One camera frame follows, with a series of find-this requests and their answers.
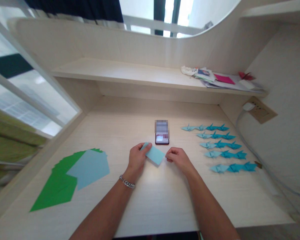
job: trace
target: bracelet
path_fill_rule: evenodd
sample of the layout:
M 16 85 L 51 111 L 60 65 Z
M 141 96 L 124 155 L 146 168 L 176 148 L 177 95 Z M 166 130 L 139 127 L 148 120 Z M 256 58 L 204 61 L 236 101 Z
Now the bracelet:
M 120 175 L 119 179 L 123 182 L 124 185 L 126 185 L 128 188 L 134 189 L 136 187 L 135 184 L 129 183 L 127 180 L 122 178 L 122 175 Z

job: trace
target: hand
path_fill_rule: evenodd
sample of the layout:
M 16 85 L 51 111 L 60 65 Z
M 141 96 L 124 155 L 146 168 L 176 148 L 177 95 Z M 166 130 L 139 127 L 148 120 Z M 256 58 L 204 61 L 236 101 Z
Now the hand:
M 166 158 L 168 162 L 174 162 L 186 176 L 197 172 L 182 148 L 170 148 L 166 154 Z
M 139 143 L 130 149 L 129 164 L 122 176 L 123 179 L 130 183 L 135 183 L 142 174 L 144 163 L 146 161 L 146 153 L 152 147 L 152 144 L 149 143 L 142 151 L 140 151 L 143 145 L 144 143 Z

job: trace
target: power cord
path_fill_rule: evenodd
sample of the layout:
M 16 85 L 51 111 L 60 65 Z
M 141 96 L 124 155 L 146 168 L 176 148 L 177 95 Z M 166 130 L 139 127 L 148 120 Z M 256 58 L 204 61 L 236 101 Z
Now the power cord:
M 269 173 L 269 175 L 275 179 L 276 181 L 278 181 L 285 189 L 287 189 L 288 191 L 290 191 L 291 193 L 298 195 L 300 197 L 300 193 L 295 192 L 292 188 L 290 188 L 289 186 L 287 186 L 284 182 L 282 182 L 276 175 L 274 175 L 272 173 L 272 171 L 270 171 L 269 167 L 264 163 L 264 161 L 262 160 L 262 158 L 260 157 L 260 155 L 247 143 L 247 141 L 244 139 L 244 137 L 242 136 L 239 127 L 238 127 L 238 123 L 239 120 L 242 118 L 242 116 L 247 112 L 247 111 L 251 111 L 255 106 L 252 103 L 246 103 L 243 106 L 243 111 L 239 114 L 237 120 L 236 120 L 236 130 L 237 133 L 240 137 L 240 139 L 242 140 L 242 142 L 247 146 L 247 148 L 256 156 L 256 158 L 258 159 L 258 161 L 263 165 L 263 167 L 267 170 L 267 172 Z

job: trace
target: phone screen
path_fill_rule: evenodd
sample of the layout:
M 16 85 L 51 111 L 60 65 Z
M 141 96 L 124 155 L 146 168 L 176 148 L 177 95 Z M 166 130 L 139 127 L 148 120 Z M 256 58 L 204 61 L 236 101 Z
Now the phone screen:
M 168 120 L 155 122 L 156 144 L 169 144 Z

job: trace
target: electrical outlet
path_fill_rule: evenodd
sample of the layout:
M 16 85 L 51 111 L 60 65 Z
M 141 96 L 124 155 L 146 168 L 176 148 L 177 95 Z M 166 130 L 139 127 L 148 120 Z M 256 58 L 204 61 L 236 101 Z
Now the electrical outlet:
M 278 115 L 256 97 L 251 97 L 247 102 L 255 106 L 249 113 L 261 124 Z

